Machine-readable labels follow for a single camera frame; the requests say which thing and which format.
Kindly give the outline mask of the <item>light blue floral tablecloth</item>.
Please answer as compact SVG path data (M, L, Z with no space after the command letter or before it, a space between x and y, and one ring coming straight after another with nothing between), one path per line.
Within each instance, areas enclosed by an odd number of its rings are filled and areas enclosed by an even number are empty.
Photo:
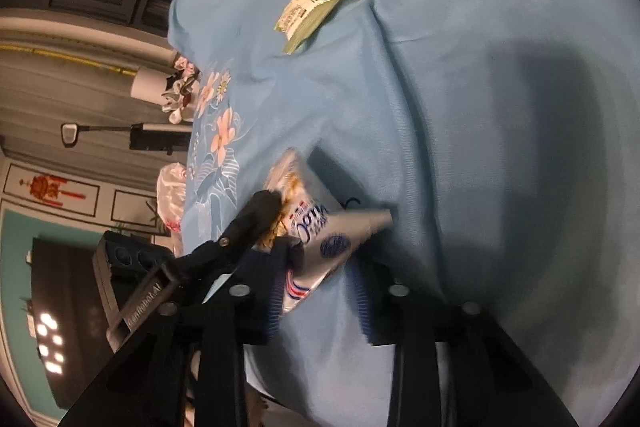
M289 148L392 210L375 254L491 313L582 426L639 366L639 0L343 0L293 54L291 0L172 0L203 75L182 240L216 239Z

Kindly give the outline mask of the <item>red chinese knot decoration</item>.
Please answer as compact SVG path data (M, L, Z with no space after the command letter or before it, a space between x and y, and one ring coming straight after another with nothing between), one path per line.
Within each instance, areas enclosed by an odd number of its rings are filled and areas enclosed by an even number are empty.
M62 197L70 198L71 200L85 200L87 198L86 194L66 190L65 185L67 183L67 179L48 176L47 174L33 176L28 180L20 180L20 185L27 188L32 198L39 200L44 205L56 208L64 207L64 202L61 200Z

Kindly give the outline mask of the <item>black television screen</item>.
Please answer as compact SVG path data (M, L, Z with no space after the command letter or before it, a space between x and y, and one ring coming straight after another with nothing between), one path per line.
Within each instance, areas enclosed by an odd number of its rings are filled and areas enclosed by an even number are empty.
M92 251L34 239L32 315L38 357L58 407L68 410L113 356Z

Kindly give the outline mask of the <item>white blue snack packet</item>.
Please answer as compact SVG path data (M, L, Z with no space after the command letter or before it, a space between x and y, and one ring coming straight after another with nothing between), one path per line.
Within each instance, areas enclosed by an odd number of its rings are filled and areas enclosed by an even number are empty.
M281 195L282 207L257 247L270 251L283 236L302 244L302 255L286 269L284 313L305 300L373 234L393 223L386 209L344 209L294 148L272 166L265 189Z

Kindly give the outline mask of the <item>pale green snack packet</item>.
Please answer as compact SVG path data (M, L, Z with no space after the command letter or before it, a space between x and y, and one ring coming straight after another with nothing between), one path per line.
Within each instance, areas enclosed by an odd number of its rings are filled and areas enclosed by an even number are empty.
M343 0L291 0L274 30L285 35L284 54L293 54L323 24Z

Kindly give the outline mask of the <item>white red plastic bag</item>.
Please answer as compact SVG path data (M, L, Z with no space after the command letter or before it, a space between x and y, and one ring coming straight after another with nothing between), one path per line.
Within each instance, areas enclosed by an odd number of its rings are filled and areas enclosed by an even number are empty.
M173 162L160 169L156 181L157 214L169 231L179 233L186 203L186 167Z

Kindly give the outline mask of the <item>white vase with flowers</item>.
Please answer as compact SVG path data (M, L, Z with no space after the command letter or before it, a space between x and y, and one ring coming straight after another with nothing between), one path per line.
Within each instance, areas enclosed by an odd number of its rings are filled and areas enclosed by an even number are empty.
M131 83L131 98L160 106L171 124L191 124L200 92L201 72L179 56L174 71L160 72L141 67Z

